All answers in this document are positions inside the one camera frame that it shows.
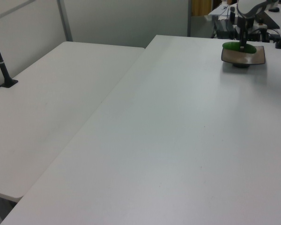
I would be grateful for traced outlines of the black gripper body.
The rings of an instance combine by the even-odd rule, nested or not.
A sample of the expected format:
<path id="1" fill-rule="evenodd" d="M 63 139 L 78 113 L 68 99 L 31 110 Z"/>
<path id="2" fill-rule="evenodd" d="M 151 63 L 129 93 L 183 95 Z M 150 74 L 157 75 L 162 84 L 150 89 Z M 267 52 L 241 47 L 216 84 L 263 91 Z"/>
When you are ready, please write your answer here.
<path id="1" fill-rule="evenodd" d="M 247 31 L 251 31 L 254 25 L 254 18 L 242 18 L 242 17 L 238 17 L 237 18 L 237 28 L 239 28 L 240 30 L 247 30 Z"/>

